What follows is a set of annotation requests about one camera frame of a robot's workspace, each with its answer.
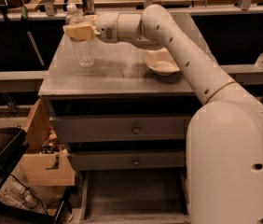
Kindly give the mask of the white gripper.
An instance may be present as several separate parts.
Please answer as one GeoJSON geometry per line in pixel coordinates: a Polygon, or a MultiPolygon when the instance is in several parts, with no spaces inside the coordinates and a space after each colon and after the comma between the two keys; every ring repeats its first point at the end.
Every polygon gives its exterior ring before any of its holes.
{"type": "Polygon", "coordinates": [[[92,40],[96,36],[105,43],[118,42],[118,14],[104,13],[97,15],[86,15],[87,23],[64,25],[64,33],[72,38],[81,40],[92,40]]]}

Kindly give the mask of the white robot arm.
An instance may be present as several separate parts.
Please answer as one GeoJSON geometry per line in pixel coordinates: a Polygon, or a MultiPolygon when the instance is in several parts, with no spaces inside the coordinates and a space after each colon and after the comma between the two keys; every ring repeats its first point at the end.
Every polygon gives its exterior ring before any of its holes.
{"type": "Polygon", "coordinates": [[[202,106],[187,129],[191,224],[263,224],[263,104],[190,39],[162,6],[90,15],[69,37],[166,48],[202,106]]]}

